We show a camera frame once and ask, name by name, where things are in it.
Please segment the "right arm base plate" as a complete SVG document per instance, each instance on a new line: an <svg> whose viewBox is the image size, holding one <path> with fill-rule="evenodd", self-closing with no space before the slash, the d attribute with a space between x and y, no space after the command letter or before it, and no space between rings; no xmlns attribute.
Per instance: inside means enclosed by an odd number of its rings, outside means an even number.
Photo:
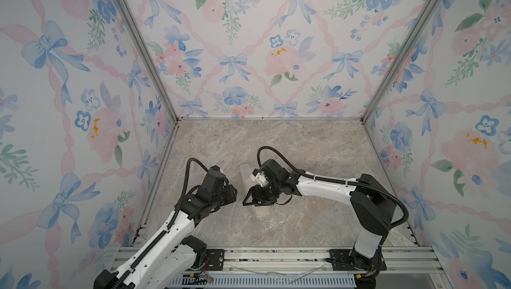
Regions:
<svg viewBox="0 0 511 289"><path fill-rule="evenodd" d="M381 251L378 249L372 258L367 258L357 253L354 249L331 249L329 258L326 260L336 271L380 271L387 270Z"/></svg>

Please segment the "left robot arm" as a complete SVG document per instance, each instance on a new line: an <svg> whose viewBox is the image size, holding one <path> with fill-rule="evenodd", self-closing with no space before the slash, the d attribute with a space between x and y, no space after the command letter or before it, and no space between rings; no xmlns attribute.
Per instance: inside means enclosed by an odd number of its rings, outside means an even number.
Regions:
<svg viewBox="0 0 511 289"><path fill-rule="evenodd" d="M207 244L192 236L198 224L236 202L238 191L219 166L196 158L186 163L181 196L173 212L150 240L114 272L102 271L94 288L166 288L190 270L206 269Z"/></svg>

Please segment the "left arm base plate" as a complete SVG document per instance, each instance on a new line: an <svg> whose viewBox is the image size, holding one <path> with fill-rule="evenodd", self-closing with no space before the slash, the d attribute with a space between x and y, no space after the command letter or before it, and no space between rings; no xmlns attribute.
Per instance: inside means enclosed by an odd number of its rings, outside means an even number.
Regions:
<svg viewBox="0 0 511 289"><path fill-rule="evenodd" d="M226 251L224 249L206 249L196 255L194 264L190 270L198 271L222 271Z"/></svg>

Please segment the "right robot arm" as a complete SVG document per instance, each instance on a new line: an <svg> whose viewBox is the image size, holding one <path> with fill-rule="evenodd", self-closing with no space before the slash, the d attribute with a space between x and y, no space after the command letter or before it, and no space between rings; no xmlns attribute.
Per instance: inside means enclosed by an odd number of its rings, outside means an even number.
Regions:
<svg viewBox="0 0 511 289"><path fill-rule="evenodd" d="M293 197L318 197L350 206L360 226L355 244L347 254L332 254L329 263L334 267L362 271L362 278L374 278L383 269L383 245L390 231L403 225L409 212L402 201L388 192L370 174L358 178L335 178L313 174L296 168L272 146L262 146L280 160L258 160L258 168L250 175L255 183L243 200L245 206L278 205L285 194Z"/></svg>

